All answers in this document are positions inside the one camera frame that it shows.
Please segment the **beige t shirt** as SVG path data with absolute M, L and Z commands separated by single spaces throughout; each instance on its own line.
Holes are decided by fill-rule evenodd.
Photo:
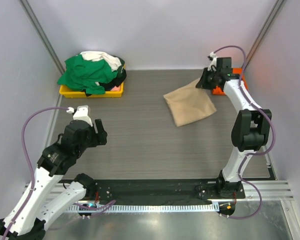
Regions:
M 196 88 L 198 79 L 163 96 L 177 127 L 205 119 L 217 109 L 205 89 Z

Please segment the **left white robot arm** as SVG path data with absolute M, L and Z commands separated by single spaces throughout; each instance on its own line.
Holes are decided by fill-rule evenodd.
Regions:
M 56 184 L 85 150 L 105 145 L 107 136 L 101 119 L 93 124 L 72 120 L 56 142 L 43 150 L 34 180 L 11 213 L 0 219 L 0 236 L 10 240 L 41 240 L 68 207 L 81 199 L 91 200 L 97 192 L 96 180 L 80 173 L 62 193 L 46 203 Z

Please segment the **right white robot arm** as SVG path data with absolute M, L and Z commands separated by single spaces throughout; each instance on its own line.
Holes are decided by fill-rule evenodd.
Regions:
M 204 68 L 197 89 L 220 88 L 230 99 L 237 117 L 231 131 L 233 149 L 226 166 L 214 184 L 198 185 L 203 200 L 244 197 L 242 174 L 252 156 L 268 143 L 272 113 L 262 109 L 251 97 L 242 79 L 234 73 L 230 57 L 209 56 L 209 67 Z

